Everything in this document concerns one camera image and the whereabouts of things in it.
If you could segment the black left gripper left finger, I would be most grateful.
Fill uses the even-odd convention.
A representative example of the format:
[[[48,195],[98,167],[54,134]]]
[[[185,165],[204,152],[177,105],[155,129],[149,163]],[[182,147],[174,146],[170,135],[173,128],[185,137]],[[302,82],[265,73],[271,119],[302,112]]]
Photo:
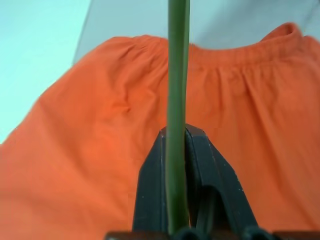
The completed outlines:
[[[138,174],[132,230],[167,232],[166,129],[159,131]]]

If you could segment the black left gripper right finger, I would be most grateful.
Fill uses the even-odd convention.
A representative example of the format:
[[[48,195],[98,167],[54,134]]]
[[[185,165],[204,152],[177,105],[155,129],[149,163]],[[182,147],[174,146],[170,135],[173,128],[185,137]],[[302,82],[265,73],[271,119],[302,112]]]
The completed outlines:
[[[236,172],[205,132],[185,131],[187,202],[192,227],[243,232],[258,225]]]

